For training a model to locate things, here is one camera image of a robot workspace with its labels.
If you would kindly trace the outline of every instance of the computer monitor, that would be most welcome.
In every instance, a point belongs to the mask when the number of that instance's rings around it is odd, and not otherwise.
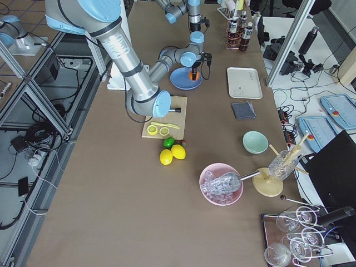
[[[345,206],[356,209],[356,144],[346,131],[323,147],[305,168],[328,212]],[[335,224],[356,258],[356,216]]]

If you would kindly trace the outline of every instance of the cutting board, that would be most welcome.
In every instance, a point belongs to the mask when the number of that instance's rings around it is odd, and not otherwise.
[[[166,139],[167,137],[173,137],[175,140],[183,140],[184,139],[184,127],[185,127],[185,115],[187,110],[187,97],[186,96],[172,96],[171,98],[171,108],[181,108],[181,112],[169,112],[163,118],[152,118],[150,121],[145,122],[144,128],[142,129],[142,137],[145,138],[155,138],[155,139]],[[149,135],[147,132],[147,127],[151,124],[152,121],[159,123],[173,123],[180,127],[180,129],[170,128],[169,134],[166,136],[161,136],[159,133],[155,135]]]

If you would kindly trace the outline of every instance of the office chair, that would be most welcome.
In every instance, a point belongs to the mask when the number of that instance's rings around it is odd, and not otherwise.
[[[299,9],[302,0],[282,0],[282,4],[286,7],[291,7],[295,9]],[[311,8],[309,14],[316,15],[319,14],[321,11],[324,11],[331,7],[332,2],[331,0],[315,0],[313,7]]]

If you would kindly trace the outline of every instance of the yellow knife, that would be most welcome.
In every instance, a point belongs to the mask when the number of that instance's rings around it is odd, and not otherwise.
[[[160,122],[152,121],[151,124],[156,125],[156,126],[166,126],[166,127],[171,127],[171,128],[175,128],[175,129],[180,129],[180,127],[178,125],[175,125],[173,123],[160,123]]]

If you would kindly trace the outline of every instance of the gray floor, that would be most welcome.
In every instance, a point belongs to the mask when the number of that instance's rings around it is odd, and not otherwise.
[[[270,14],[270,0],[263,0],[260,5],[262,15],[268,17]],[[274,1],[273,17],[285,17],[285,12],[293,11],[293,8],[285,7],[281,0]],[[340,62],[344,60],[350,51],[355,47],[355,43],[348,37],[346,31],[334,18],[330,11],[323,11],[314,15],[313,21],[320,28],[320,33],[325,39],[331,51],[335,51],[335,58]]]

